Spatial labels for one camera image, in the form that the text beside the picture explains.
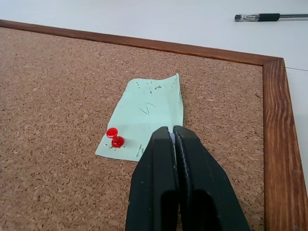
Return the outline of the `black ballpoint pen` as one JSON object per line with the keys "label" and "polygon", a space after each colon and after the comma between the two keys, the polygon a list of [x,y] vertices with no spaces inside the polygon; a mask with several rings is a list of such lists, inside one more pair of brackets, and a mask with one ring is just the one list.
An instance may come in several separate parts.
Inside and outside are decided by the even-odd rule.
{"label": "black ballpoint pen", "polygon": [[280,14],[280,13],[256,13],[236,14],[236,22],[277,22],[277,21],[301,21],[308,20],[308,14]]}

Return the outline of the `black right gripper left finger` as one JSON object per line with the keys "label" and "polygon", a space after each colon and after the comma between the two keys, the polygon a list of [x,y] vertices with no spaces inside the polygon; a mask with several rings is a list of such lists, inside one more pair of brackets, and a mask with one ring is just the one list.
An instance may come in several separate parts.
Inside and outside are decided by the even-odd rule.
{"label": "black right gripper left finger", "polygon": [[132,174],[125,231],[176,231],[178,207],[174,144],[161,127]]}

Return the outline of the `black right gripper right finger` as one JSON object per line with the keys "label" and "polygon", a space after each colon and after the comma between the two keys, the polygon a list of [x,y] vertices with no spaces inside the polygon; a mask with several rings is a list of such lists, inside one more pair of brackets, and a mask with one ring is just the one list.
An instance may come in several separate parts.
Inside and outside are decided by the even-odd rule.
{"label": "black right gripper right finger", "polygon": [[198,136],[174,126],[183,231],[250,231],[229,178]]}

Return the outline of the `red pushpin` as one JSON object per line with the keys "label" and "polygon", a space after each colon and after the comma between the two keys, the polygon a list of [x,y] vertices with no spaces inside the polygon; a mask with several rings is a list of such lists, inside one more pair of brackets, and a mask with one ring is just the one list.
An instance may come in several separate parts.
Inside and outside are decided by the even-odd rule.
{"label": "red pushpin", "polygon": [[111,146],[114,148],[120,148],[123,146],[125,140],[118,135],[116,128],[109,128],[106,132],[106,136],[111,139]]}

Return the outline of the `green paper note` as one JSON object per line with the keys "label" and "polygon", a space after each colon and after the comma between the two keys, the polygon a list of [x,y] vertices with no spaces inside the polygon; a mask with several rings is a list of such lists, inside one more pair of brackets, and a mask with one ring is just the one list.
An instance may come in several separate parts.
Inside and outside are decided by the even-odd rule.
{"label": "green paper note", "polygon": [[136,78],[128,82],[107,128],[116,128],[124,138],[120,148],[111,145],[106,134],[95,152],[98,156],[139,161],[150,137],[160,127],[173,130],[183,124],[180,76],[162,80]]}

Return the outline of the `wood-framed cork board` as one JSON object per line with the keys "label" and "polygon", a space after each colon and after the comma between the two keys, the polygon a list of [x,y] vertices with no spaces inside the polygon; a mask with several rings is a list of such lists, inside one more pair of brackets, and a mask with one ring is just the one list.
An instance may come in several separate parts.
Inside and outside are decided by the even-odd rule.
{"label": "wood-framed cork board", "polygon": [[0,231],[124,231],[136,163],[94,152],[129,80],[175,72],[251,229],[308,231],[282,58],[1,19]]}

